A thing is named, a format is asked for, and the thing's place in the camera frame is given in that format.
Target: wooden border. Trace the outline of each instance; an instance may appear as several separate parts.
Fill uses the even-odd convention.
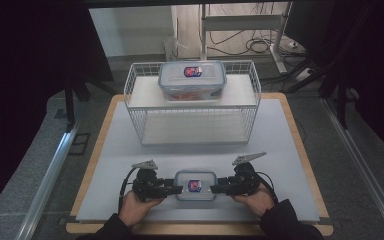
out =
[[[313,169],[311,168],[308,160],[307,153],[305,152],[304,145],[301,141],[295,120],[289,108],[288,101],[282,93],[263,93],[262,99],[279,99],[285,113],[286,120],[292,133],[292,138],[295,142],[301,164],[304,168],[304,172],[307,176],[308,183],[310,185],[311,192],[313,193],[314,200],[316,202],[317,211],[321,218],[329,218],[326,206],[324,204],[320,189],[317,185],[316,178],[314,177]],[[102,124],[101,131],[99,132],[98,139],[93,149],[92,156],[89,161],[89,165],[86,169],[83,177],[82,184],[77,193],[76,200],[71,210],[70,216],[77,216],[80,205],[85,197],[87,189],[92,180],[93,173],[96,165],[98,164],[99,156],[104,145],[105,137],[110,127],[113,114],[118,102],[124,101],[123,95],[116,95],[111,100],[110,106]],[[103,224],[81,224],[81,223],[67,223],[66,229],[69,233],[92,233],[99,230]],[[314,224],[319,229],[323,236],[330,236],[333,234],[332,225],[319,225]],[[258,225],[244,224],[244,223],[227,223],[227,224],[214,224],[214,223],[143,223],[138,224],[133,228],[135,234],[153,234],[153,235],[262,235]]]

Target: wire basket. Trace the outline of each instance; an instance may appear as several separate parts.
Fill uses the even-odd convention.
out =
[[[134,63],[124,99],[139,141],[156,144],[247,143],[260,104],[252,61],[222,61],[227,83],[219,101],[167,101],[158,86],[162,63]]]

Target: gray floor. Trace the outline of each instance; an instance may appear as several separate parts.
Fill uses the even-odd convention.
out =
[[[163,61],[163,57],[148,56],[143,60]],[[278,77],[271,58],[256,57],[252,60],[256,63],[260,78]],[[115,82],[107,84],[122,92],[130,62],[141,60],[112,58],[109,61]],[[262,81],[264,92],[278,91],[294,83],[294,79]],[[316,81],[287,97],[334,224],[334,234],[326,239],[384,239],[384,219],[317,96],[319,84],[320,81]],[[77,237],[66,232],[65,223],[111,100],[110,94],[103,90],[92,85],[88,87],[92,99],[87,103],[75,103],[76,106],[83,104],[86,107],[77,132],[78,139],[65,160],[33,239]],[[0,239],[14,239],[19,230],[64,134],[66,119],[63,114],[60,118],[64,108],[63,93],[49,99],[47,115],[41,129],[0,195]],[[360,118],[352,104],[347,105],[347,123],[355,142],[384,189],[384,143]]]

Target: small container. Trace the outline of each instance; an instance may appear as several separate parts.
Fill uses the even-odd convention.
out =
[[[214,101],[221,98],[226,73],[220,61],[167,62],[158,85],[168,101]]]
[[[216,195],[210,186],[217,184],[216,174],[207,170],[181,170],[174,177],[175,186],[183,186],[182,194],[177,194],[181,201],[212,201]]]

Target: sleeve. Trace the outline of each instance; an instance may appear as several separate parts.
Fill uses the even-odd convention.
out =
[[[289,200],[284,200],[267,210],[260,221],[260,228],[270,239],[321,240],[322,234],[311,225],[298,221]]]
[[[114,213],[110,219],[95,234],[85,235],[77,240],[126,240],[132,238],[132,231]]]

